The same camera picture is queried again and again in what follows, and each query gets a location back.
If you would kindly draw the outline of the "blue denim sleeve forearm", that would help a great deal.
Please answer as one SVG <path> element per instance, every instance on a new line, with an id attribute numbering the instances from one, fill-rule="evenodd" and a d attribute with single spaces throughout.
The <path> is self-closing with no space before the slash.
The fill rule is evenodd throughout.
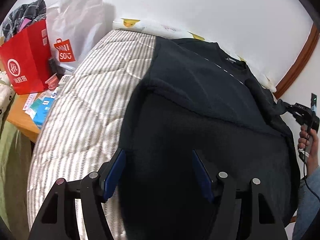
<path id="1" fill-rule="evenodd" d="M 307 176 L 306 182 L 312 191 L 319 196 L 319 166 L 310 176 Z M 310 192 L 304 180 L 300 183 L 298 198 L 297 220 L 292 239 L 302 239 L 319 211 L 319 200 Z"/>

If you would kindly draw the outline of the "person's right hand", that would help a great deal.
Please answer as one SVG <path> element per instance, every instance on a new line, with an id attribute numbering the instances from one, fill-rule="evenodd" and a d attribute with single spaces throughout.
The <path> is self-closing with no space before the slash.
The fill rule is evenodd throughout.
<path id="1" fill-rule="evenodd" d="M 298 149 L 303 148 L 308 150 L 308 160 L 306 161 L 307 176 L 311 176 L 313 172 L 319 166 L 318 164 L 318 136 L 314 129 L 307 131 L 306 126 L 301 126 L 299 139 L 298 139 Z"/>

